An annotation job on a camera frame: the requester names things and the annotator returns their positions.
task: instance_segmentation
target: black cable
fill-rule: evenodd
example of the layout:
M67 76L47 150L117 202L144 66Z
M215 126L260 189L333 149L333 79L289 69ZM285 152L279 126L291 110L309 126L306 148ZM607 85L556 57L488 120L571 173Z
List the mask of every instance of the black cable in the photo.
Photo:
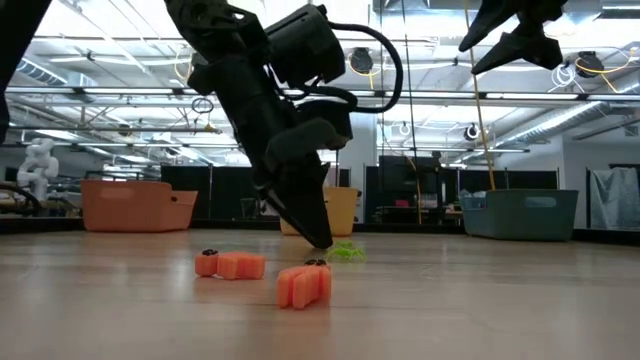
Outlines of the black cable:
M318 84L320 83L320 81L322 80L322 77L318 76L315 80L313 80L313 83L309 86L303 86L302 88L300 88L299 90L302 91L302 94L300 95L286 95L284 94L284 92L282 92L282 96L284 98L286 98L289 101L299 101L299 100L303 100L304 98L306 98L307 96L311 95L311 92L313 89L318 88Z
M196 113L202 114L210 114L215 109L215 105L213 102L206 97L197 97L191 101L191 111L195 111Z
M366 113L366 114L380 114L391 110L398 101L400 100L400 96L402 94L402 84L404 81L404 69L402 67L402 60L400 59L400 54L398 54L398 50L393 46L391 41L387 39L384 35L379 33L376 30L371 29L370 27L364 25L356 25L356 24L336 24L329 22L329 26L334 30L342 30L342 31L357 31L363 32L367 35L370 35L374 39L378 40L382 45L384 45L385 49L389 52L389 56L393 60L393 64L396 67L396 82L393 88L393 95L389 102L380 108L369 108L369 107L356 107L355 112Z

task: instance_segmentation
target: green plastic toy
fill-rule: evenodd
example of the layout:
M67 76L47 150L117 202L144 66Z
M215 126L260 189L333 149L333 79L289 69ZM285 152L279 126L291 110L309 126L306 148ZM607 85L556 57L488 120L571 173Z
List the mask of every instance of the green plastic toy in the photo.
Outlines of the green plastic toy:
M364 255L364 251L361 248L357 248L351 241L339 241L333 246L331 250L325 256L325 259L330 260L332 257L337 257L342 260L353 260L353 258L359 258L365 261L367 257Z

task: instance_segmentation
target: humanoid robot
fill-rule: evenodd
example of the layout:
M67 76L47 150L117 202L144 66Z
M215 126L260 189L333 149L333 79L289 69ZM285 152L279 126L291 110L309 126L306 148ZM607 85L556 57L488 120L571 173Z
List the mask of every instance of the humanoid robot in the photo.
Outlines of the humanoid robot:
M31 187L38 201L47 199L49 179L58 176L58 159L51 156L55 143L51 139L34 139L27 147L27 157L18 169L18 186Z

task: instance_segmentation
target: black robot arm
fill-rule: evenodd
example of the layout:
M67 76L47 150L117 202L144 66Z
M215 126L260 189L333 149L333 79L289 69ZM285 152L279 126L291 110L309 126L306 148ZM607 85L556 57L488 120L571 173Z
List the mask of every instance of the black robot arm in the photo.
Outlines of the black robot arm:
M396 49L375 30L329 22L324 6L306 5L263 29L255 14L226 0L166 0L166 5L198 53L188 84L201 95L215 92L251 162L260 196L315 247L331 246L322 192L328 167L317 150L346 145L352 138L349 113L380 113L398 102L404 74ZM333 29L365 32L386 47L396 65L387 105L362 108L350 92L318 86L345 73ZM287 96L277 80L302 94ZM310 94L339 100L294 103Z

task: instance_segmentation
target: orange toy carrot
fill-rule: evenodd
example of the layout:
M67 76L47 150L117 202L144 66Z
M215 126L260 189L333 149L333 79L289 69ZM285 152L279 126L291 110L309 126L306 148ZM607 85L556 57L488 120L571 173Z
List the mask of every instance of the orange toy carrot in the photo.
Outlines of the orange toy carrot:
M205 250L196 256L196 274L198 276L213 276L218 272L218 252Z
M220 254L218 275L225 280L259 280L264 277L264 256L248 253Z
M304 309L316 301L331 298L331 269L324 260L310 260L306 266L282 270L277 280L280 308Z

